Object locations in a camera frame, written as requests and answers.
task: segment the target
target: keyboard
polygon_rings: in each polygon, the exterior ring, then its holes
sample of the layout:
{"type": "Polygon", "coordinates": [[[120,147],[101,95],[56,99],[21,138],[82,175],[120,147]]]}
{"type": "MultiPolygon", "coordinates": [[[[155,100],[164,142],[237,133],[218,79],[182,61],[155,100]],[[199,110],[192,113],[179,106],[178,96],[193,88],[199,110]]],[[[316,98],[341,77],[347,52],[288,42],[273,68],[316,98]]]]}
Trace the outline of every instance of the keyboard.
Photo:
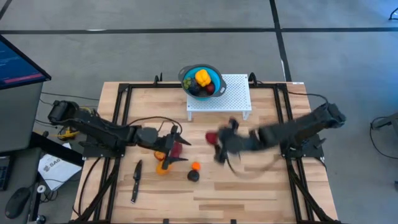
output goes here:
{"type": "Polygon", "coordinates": [[[7,189],[7,183],[11,174],[11,166],[11,156],[0,156],[0,191],[7,189]]]}

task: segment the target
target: butcher block tabletop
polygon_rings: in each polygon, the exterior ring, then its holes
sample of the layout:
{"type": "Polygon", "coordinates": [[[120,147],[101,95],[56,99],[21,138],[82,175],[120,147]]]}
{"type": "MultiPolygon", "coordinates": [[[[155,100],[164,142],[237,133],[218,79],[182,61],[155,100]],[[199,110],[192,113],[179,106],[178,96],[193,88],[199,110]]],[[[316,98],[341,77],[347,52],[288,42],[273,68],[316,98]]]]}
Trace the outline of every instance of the butcher block tabletop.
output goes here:
{"type": "MultiPolygon", "coordinates": [[[[98,113],[102,118],[112,120],[118,82],[106,82],[99,101],[98,113]]],[[[303,83],[287,83],[288,90],[305,93],[303,83]]],[[[261,153],[241,154],[241,160],[232,157],[232,166],[242,172],[250,172],[254,167],[264,167],[277,161],[271,168],[255,179],[236,177],[225,164],[213,160],[214,149],[205,141],[205,133],[217,130],[227,124],[234,116],[240,123],[238,132],[247,134],[251,128],[260,124],[278,123],[277,110],[272,89],[253,88],[250,90],[252,113],[243,121],[241,113],[193,113],[192,121],[187,117],[187,95],[181,88],[135,88],[132,91],[127,122],[149,116],[166,116],[181,123],[182,137],[191,146],[183,146],[180,157],[189,161],[176,162],[169,174],[159,176],[155,172],[158,160],[154,152],[140,147],[127,147],[121,159],[113,206],[111,223],[295,223],[292,195],[289,187],[286,163],[280,157],[279,146],[261,153]],[[139,193],[135,204],[130,202],[134,186],[133,173],[136,164],[142,159],[142,175],[139,193]],[[201,164],[200,180],[190,182],[187,174],[192,162],[201,164]]],[[[283,95],[280,94],[284,120],[287,121],[283,95]]],[[[309,113],[307,96],[289,95],[293,116],[309,113]]],[[[119,124],[123,113],[121,105],[119,124]]],[[[150,119],[136,124],[159,128],[161,119],[150,119]]],[[[164,123],[159,136],[169,133],[171,123],[164,123]]],[[[75,208],[79,195],[95,158],[85,161],[75,208]]],[[[104,159],[93,169],[83,192],[82,210],[92,201],[98,192],[104,159]]],[[[322,164],[312,158],[303,159],[308,188],[321,208],[333,219],[337,219],[326,170],[322,164]]],[[[305,206],[299,194],[303,219],[306,219],[305,206]]],[[[101,217],[105,218],[108,203],[104,196],[101,217]]]]}

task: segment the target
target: black ball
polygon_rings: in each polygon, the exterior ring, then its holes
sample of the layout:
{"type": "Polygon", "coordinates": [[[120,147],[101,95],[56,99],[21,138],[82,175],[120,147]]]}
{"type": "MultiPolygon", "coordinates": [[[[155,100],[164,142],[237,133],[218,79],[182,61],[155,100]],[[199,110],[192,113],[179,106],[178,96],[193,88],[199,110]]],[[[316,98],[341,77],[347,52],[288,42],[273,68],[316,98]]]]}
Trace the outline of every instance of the black ball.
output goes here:
{"type": "Polygon", "coordinates": [[[191,170],[188,173],[188,180],[191,180],[192,182],[197,182],[199,180],[199,173],[196,170],[191,170]]]}

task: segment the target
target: computer monitor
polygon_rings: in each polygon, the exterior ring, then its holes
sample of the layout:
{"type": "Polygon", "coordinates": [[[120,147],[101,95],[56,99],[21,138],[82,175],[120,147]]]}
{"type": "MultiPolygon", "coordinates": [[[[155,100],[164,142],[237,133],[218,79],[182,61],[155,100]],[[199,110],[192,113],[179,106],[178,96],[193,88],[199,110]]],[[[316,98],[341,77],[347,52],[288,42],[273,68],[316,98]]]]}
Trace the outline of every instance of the computer monitor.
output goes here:
{"type": "Polygon", "coordinates": [[[47,72],[0,35],[0,90],[47,80],[47,72]]]}

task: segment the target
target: kitchen knife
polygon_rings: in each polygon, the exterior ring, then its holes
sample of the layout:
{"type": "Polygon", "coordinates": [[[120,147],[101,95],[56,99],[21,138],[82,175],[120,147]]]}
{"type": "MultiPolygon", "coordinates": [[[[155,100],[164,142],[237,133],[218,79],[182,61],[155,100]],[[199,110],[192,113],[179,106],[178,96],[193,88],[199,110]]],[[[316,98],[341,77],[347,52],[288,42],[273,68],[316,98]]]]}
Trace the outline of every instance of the kitchen knife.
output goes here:
{"type": "Polygon", "coordinates": [[[142,160],[138,162],[136,170],[134,171],[134,175],[132,177],[136,182],[134,183],[134,188],[132,190],[131,203],[135,203],[137,200],[139,180],[141,179],[141,171],[142,171],[142,160]]]}

